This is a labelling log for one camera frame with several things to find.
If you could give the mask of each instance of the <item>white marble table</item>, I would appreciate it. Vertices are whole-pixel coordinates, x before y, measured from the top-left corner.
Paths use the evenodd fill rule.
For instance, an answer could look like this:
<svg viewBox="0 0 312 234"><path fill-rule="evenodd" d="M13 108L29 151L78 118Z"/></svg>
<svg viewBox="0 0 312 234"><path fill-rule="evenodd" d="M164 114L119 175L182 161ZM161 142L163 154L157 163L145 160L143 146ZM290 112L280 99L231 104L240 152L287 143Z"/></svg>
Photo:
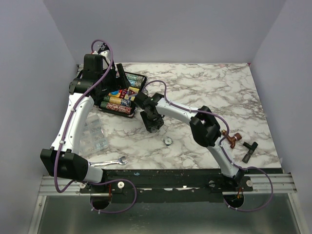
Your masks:
<svg viewBox="0 0 312 234"><path fill-rule="evenodd" d="M224 117L230 126L231 135L239 132L243 137L233 150L230 149L239 165L281 167L247 64L123 63L123 66L127 72L147 76L148 81L165 81L170 100L198 108L206 105L213 113ZM153 83L147 90L149 94L163 94L164 86ZM94 107L90 114L100 116L109 148L86 158L97 162L127 157L128 164L125 166L112 165L107 166L107 169L219 168L208 150L193 140L189 126L165 117L160 131L149 133L139 111L134 118L125 118L103 113ZM218 122L221 129L225 129L225 125L220 120ZM172 138L171 146L163 143L165 137ZM244 141L250 144L257 141L259 144L248 164L241 162L248 151L242 146Z"/></svg>

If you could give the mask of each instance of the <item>light purple wall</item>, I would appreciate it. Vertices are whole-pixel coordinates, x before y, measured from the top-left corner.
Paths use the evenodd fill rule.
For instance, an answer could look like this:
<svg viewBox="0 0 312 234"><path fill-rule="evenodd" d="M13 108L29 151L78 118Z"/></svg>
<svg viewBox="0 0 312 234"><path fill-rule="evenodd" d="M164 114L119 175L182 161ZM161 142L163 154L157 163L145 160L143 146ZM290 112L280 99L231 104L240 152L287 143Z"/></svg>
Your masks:
<svg viewBox="0 0 312 234"><path fill-rule="evenodd" d="M312 231L312 1L287 0L251 71L283 167Z"/></svg>
<svg viewBox="0 0 312 234"><path fill-rule="evenodd" d="M27 233L77 67L41 0L0 8L0 233Z"/></svg>
<svg viewBox="0 0 312 234"><path fill-rule="evenodd" d="M250 62L285 0L43 0L75 61L95 38L122 62Z"/></svg>

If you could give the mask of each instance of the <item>bolt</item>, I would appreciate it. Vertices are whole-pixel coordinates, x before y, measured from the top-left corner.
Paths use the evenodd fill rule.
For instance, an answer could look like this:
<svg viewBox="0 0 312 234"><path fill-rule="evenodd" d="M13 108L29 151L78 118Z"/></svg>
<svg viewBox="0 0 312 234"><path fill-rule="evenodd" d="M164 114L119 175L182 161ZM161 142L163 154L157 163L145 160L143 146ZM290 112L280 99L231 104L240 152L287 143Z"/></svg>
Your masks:
<svg viewBox="0 0 312 234"><path fill-rule="evenodd" d="M212 180L210 180L208 184L210 187L213 187L213 188L215 187L215 182Z"/></svg>
<svg viewBox="0 0 312 234"><path fill-rule="evenodd" d="M248 187L252 187L252 186L253 186L253 182L252 182L251 180L247 180L247 181L246 181L246 185L247 185Z"/></svg>

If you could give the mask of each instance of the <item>wrench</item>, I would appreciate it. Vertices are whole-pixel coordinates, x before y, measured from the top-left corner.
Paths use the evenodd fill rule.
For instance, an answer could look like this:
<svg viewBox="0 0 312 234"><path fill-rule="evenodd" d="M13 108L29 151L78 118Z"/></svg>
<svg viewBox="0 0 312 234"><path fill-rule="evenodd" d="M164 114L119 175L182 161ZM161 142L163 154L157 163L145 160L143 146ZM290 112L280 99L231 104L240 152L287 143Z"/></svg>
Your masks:
<svg viewBox="0 0 312 234"><path fill-rule="evenodd" d="M105 162L89 162L91 167L102 167L108 166L113 164L125 165L128 161L126 160L125 156L122 156L116 160L105 161Z"/></svg>

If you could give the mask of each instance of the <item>metal floor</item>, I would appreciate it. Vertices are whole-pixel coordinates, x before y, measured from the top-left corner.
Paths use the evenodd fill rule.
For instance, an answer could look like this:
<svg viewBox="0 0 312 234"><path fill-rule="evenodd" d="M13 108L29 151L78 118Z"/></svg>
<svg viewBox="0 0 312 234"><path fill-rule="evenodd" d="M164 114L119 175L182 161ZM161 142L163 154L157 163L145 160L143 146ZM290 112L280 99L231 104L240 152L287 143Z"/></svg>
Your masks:
<svg viewBox="0 0 312 234"><path fill-rule="evenodd" d="M263 204L269 195L245 195L242 208ZM113 204L119 210L127 204ZM261 211L235 212L223 203L138 203L121 214L91 211L87 196L48 196L40 234L299 234L287 194L275 194Z"/></svg>

